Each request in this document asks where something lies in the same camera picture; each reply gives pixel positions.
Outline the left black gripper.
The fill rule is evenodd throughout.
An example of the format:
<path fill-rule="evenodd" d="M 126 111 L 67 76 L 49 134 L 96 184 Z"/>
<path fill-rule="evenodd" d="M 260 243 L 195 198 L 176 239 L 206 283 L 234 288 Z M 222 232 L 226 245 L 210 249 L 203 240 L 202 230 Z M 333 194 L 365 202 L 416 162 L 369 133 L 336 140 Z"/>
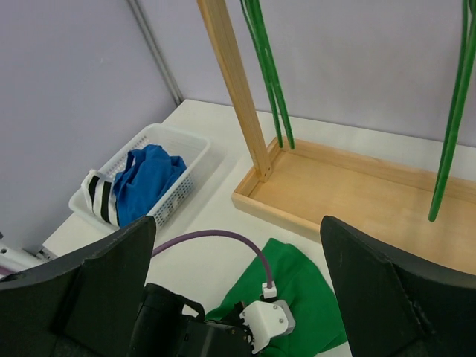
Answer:
<path fill-rule="evenodd" d="M 245 304 L 236 303 L 220 320 L 198 316 L 181 318 L 178 335 L 178 356 L 253 356 L 252 334 L 239 316 Z"/>

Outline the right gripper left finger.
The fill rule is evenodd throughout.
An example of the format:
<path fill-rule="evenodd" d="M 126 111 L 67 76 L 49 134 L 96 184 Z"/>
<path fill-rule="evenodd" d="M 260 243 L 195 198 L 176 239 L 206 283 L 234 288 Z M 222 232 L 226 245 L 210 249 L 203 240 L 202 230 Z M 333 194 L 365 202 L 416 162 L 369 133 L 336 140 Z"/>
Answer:
<path fill-rule="evenodd" d="M 1 279 L 2 356 L 125 356 L 155 220 Z"/>

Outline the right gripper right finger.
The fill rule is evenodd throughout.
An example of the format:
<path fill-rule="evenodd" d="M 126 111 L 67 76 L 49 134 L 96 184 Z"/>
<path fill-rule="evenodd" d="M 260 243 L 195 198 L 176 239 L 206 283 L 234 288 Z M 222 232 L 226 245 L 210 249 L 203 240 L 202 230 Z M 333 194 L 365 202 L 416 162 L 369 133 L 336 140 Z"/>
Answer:
<path fill-rule="evenodd" d="M 475 276 L 381 242 L 334 216 L 320 226 L 353 356 L 474 356 Z"/>

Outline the green tank top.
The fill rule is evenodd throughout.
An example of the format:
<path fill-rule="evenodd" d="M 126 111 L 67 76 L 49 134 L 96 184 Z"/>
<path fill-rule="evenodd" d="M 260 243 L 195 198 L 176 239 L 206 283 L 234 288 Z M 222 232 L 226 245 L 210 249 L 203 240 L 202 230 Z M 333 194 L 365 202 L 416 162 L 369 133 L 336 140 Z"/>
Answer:
<path fill-rule="evenodd" d="M 334 292 L 318 267 L 298 248 L 269 239 L 263 254 L 271 267 L 278 297 L 296 321 L 294 331 L 274 338 L 262 356 L 316 356 L 347 341 Z"/>

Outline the striped black white tank top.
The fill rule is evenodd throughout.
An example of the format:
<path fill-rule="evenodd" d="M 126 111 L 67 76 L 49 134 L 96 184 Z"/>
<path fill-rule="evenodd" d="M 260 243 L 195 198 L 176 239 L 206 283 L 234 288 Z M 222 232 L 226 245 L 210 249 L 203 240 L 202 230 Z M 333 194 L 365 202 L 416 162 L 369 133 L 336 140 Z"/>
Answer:
<path fill-rule="evenodd" d="M 81 183 L 88 210 L 101 222 L 119 226 L 113 181 L 96 170 L 90 170 Z"/>

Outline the blue tank top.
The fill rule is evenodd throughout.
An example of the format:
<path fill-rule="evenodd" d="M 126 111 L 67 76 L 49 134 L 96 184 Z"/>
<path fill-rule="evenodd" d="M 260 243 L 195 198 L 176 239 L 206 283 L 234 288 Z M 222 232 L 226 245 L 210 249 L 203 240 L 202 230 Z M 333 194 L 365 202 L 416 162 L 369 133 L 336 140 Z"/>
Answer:
<path fill-rule="evenodd" d="M 169 155 L 159 145 L 128 151 L 126 166 L 113 183 L 119 226 L 146 215 L 186 169 L 180 155 Z"/>

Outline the green hanger of blue top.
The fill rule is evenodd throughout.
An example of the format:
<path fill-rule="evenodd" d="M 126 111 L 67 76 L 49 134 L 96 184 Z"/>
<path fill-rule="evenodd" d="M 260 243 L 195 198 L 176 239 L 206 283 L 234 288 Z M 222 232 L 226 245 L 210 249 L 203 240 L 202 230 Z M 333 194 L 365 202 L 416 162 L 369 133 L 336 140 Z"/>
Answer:
<path fill-rule="evenodd" d="M 475 64 L 475 1 L 462 1 L 462 32 L 457 75 L 446 124 L 446 133 L 428 220 L 434 222 L 440 211 L 456 150 L 460 123 L 463 118 L 472 70 Z"/>

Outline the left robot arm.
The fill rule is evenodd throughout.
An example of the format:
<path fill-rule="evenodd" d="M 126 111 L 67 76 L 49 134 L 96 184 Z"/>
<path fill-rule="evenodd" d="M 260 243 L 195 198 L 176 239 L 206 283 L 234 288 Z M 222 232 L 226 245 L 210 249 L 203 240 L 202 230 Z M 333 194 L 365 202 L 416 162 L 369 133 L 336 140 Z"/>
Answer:
<path fill-rule="evenodd" d="M 152 283 L 144 287 L 128 356 L 252 356 L 252 333 L 236 303 L 219 320 L 203 306 Z"/>

